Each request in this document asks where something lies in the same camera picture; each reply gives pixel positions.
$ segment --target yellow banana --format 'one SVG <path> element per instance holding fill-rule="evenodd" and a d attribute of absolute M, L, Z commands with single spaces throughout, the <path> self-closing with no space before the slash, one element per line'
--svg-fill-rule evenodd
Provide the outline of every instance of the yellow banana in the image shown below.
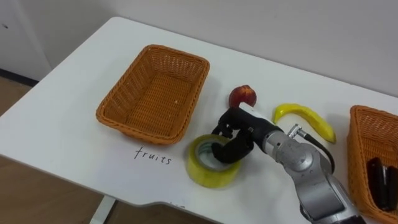
<path fill-rule="evenodd" d="M 295 103 L 285 103 L 279 105 L 274 112 L 272 121 L 274 124 L 283 117 L 285 114 L 293 113 L 304 118 L 311 127 L 326 141 L 335 143 L 336 135 L 329 123 L 327 123 L 315 111 L 307 108 L 306 106 L 298 105 Z"/>

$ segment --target orange wicker basket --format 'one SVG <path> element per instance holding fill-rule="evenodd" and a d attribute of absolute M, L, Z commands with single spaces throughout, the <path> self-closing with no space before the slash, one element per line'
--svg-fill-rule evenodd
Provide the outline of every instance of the orange wicker basket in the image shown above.
<path fill-rule="evenodd" d="M 398 223 L 397 210 L 384 212 L 373 202 L 366 172 L 367 161 L 374 157 L 386 166 L 398 167 L 398 116 L 353 106 L 347 143 L 349 191 L 356 206 L 382 223 Z"/>
<path fill-rule="evenodd" d="M 96 111 L 99 122 L 154 144 L 181 140 L 210 69 L 196 55 L 145 47 Z"/>

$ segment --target table leg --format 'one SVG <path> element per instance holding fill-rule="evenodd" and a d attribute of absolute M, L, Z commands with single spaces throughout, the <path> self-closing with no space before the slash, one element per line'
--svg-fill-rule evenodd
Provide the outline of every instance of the table leg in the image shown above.
<path fill-rule="evenodd" d="M 115 201 L 115 198 L 105 195 L 102 198 L 102 201 L 99 204 L 97 211 L 95 211 L 93 218 L 90 221 L 90 224 L 104 224 Z"/>

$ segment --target tape roll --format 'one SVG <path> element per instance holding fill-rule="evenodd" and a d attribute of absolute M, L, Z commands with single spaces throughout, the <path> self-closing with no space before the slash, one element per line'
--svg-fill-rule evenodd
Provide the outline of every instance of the tape roll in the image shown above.
<path fill-rule="evenodd" d="M 194 182 L 208 188 L 219 188 L 234 180 L 241 167 L 241 161 L 223 164 L 217 161 L 211 152 L 213 143 L 225 145 L 228 141 L 229 139 L 223 136 L 207 134 L 196 138 L 189 145 L 187 172 Z"/>

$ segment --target white wall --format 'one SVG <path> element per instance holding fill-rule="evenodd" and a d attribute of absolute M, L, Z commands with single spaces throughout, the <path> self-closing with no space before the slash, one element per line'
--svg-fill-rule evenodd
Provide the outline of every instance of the white wall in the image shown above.
<path fill-rule="evenodd" d="M 0 1 L 0 68 L 40 80 L 51 67 L 15 3 Z"/>
<path fill-rule="evenodd" d="M 19 1 L 52 66 L 123 16 L 398 96 L 396 0 Z"/>

